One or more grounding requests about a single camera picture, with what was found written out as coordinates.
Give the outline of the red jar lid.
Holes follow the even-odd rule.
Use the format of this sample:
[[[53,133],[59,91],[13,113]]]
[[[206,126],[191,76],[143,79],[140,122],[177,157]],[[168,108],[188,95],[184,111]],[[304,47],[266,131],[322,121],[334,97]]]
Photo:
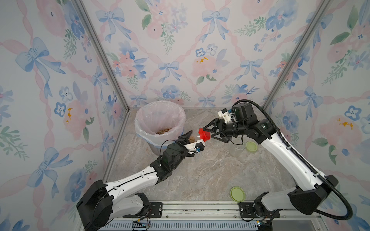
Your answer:
[[[208,131],[205,131],[203,128],[200,128],[198,130],[198,138],[204,142],[207,142],[211,139],[211,134]]]

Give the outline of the light green jar lid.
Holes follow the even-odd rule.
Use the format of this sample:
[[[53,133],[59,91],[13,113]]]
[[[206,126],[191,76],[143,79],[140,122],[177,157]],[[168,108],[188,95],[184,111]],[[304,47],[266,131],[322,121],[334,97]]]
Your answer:
[[[253,141],[248,141],[245,144],[245,149],[250,153],[255,153],[258,150],[258,145]]]

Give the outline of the red lid peanut jar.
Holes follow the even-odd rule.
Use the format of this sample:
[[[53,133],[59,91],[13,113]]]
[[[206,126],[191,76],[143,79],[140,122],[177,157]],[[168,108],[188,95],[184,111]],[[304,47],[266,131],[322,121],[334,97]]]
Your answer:
[[[198,140],[198,137],[191,136],[188,140],[189,140],[189,143],[194,143]]]

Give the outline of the green lid jar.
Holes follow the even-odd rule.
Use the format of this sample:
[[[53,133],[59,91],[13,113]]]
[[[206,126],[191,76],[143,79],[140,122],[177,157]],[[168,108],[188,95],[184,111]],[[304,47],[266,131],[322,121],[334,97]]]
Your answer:
[[[234,142],[233,143],[233,147],[235,148],[235,150],[237,151],[243,151],[245,149],[245,145],[244,145],[244,142],[243,141],[240,141],[240,142]]]

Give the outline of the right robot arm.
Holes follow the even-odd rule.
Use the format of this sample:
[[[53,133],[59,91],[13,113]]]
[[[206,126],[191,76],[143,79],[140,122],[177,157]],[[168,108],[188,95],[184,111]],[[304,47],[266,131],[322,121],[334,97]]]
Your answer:
[[[224,143],[239,136],[253,139],[268,150],[295,180],[294,188],[277,193],[264,192],[254,200],[255,213],[259,217],[284,209],[311,215],[319,211],[319,206],[332,192],[322,180],[327,180],[333,187],[338,184],[334,176],[326,177],[297,153],[269,119],[258,120],[251,103],[242,102],[230,110],[224,108],[203,130]]]

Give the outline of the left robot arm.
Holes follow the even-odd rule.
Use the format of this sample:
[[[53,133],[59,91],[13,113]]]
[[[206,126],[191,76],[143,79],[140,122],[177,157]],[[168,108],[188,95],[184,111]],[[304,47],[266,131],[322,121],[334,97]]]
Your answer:
[[[97,231],[115,218],[147,216],[151,203],[141,190],[168,179],[186,157],[203,151],[211,138],[203,129],[195,142],[189,141],[191,135],[189,131],[177,140],[166,140],[158,158],[136,174],[115,182],[94,182],[76,205],[84,230]]]

